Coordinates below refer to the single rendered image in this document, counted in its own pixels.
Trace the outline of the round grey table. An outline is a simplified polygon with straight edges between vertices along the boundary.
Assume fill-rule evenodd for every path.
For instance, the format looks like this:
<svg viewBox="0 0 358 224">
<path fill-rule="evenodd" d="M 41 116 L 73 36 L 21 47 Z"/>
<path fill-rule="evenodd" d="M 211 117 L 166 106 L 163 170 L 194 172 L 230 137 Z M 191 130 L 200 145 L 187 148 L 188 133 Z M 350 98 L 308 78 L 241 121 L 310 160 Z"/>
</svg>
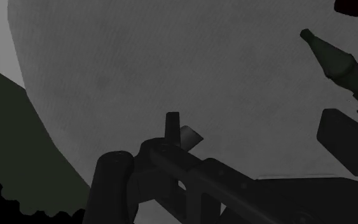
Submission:
<svg viewBox="0 0 358 224">
<path fill-rule="evenodd" d="M 27 95 L 87 184 L 105 152 L 139 151 L 165 115 L 193 150 L 254 179 L 354 175 L 316 138 L 322 111 L 358 122 L 303 29 L 358 61 L 358 18 L 334 0 L 8 0 Z"/>
</svg>

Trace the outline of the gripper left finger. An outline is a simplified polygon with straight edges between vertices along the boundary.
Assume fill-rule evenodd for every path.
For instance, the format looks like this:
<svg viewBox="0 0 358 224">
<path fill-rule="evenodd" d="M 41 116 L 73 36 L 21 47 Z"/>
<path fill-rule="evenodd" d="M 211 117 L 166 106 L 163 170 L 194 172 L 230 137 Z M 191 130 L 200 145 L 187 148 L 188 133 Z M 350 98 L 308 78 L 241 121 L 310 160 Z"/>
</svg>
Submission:
<svg viewBox="0 0 358 224">
<path fill-rule="evenodd" d="M 155 200 L 180 224 L 291 224 L 291 205 L 220 161 L 191 149 L 201 137 L 169 112 L 165 135 L 137 155 L 110 151 L 97 161 L 82 224 L 135 224 L 139 204 Z"/>
</svg>

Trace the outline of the dark green bottle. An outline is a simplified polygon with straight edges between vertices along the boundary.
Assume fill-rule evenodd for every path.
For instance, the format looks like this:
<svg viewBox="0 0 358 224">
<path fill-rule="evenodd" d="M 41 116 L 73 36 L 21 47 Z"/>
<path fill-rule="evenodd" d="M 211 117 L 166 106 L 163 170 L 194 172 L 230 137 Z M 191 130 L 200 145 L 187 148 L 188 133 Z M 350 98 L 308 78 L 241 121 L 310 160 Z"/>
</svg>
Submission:
<svg viewBox="0 0 358 224">
<path fill-rule="evenodd" d="M 341 88 L 352 92 L 358 101 L 358 62 L 354 56 L 320 39 L 309 29 L 299 36 L 309 45 L 324 75 Z"/>
</svg>

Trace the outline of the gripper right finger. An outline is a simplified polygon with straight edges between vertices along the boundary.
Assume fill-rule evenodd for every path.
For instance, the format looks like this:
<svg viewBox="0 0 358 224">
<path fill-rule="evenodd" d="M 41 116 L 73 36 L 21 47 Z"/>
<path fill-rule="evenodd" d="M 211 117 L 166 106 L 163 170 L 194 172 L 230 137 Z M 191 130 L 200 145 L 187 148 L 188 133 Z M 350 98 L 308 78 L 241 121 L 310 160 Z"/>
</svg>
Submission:
<svg viewBox="0 0 358 224">
<path fill-rule="evenodd" d="M 338 109 L 324 109 L 317 130 L 317 140 L 358 177 L 358 122 Z"/>
</svg>

